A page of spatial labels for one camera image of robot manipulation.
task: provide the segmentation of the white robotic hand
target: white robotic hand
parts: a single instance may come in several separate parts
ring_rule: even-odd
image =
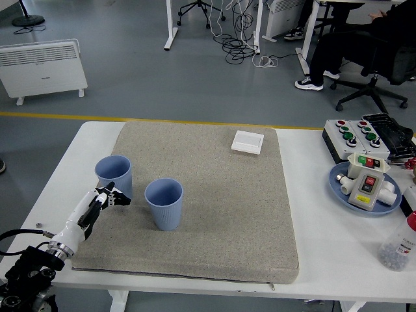
[[[101,210],[113,205],[129,205],[130,202],[126,195],[114,187],[114,182],[90,190],[66,221],[65,228],[51,239],[47,253],[62,261],[70,259],[77,252],[79,243],[91,235],[92,226]]]

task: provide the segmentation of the blue tray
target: blue tray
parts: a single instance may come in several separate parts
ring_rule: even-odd
[[[393,180],[388,174],[384,174],[384,180],[390,182],[391,184],[395,186],[395,194],[397,194],[397,198],[394,204],[392,204],[392,206],[388,206],[385,203],[376,201],[376,204],[374,205],[373,210],[367,211],[362,208],[351,205],[348,202],[348,198],[350,197],[350,195],[344,195],[341,192],[341,184],[340,182],[337,181],[338,174],[344,174],[344,175],[347,174],[349,165],[350,165],[349,161],[340,162],[339,164],[335,165],[330,171],[330,187],[341,203],[365,215],[384,215],[387,213],[391,213],[400,205],[400,202],[402,201],[402,193],[400,192],[400,189],[398,185],[396,184],[395,180]]]

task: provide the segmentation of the fabric mat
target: fabric mat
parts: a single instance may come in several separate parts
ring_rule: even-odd
[[[265,135],[260,155],[231,150],[237,130]],[[274,129],[127,122],[113,154],[133,164],[132,204],[101,212],[72,258],[74,269],[273,283],[297,277]],[[156,227],[144,199],[146,186],[160,177],[184,188],[174,231]]]

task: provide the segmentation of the ribbed cup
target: ribbed cup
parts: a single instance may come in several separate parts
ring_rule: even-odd
[[[131,163],[127,157],[122,155],[105,157],[96,164],[95,171],[103,187],[114,182],[117,189],[133,199],[133,177]]]
[[[180,182],[164,177],[151,182],[144,190],[144,197],[156,226],[171,231],[181,221],[183,187]]]

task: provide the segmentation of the desk leg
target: desk leg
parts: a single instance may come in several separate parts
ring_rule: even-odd
[[[110,312],[124,312],[125,304],[127,303],[127,297],[129,296],[129,291],[110,291],[112,296],[112,304]]]
[[[166,0],[166,9],[167,9],[167,15],[168,15],[168,32],[169,32],[169,38],[166,44],[164,45],[164,49],[166,51],[170,50],[170,46],[172,45],[172,42],[174,41],[174,38],[177,33],[177,27],[172,26],[172,1]]]
[[[339,304],[341,305],[342,312],[357,312],[360,310],[364,305],[365,301],[340,301]]]
[[[257,47],[256,54],[260,54],[260,28],[261,28],[261,16],[263,15],[263,0],[259,0],[259,9],[257,10],[257,23],[255,24],[255,31],[253,34],[254,45]]]
[[[311,16],[309,17],[309,23],[307,24],[304,46],[302,49],[298,47],[296,48],[296,53],[298,54],[299,62],[305,75],[309,75],[309,66],[307,65],[306,58],[312,41],[313,28],[315,27],[315,22],[317,21],[318,9],[319,2],[315,0],[313,2]]]

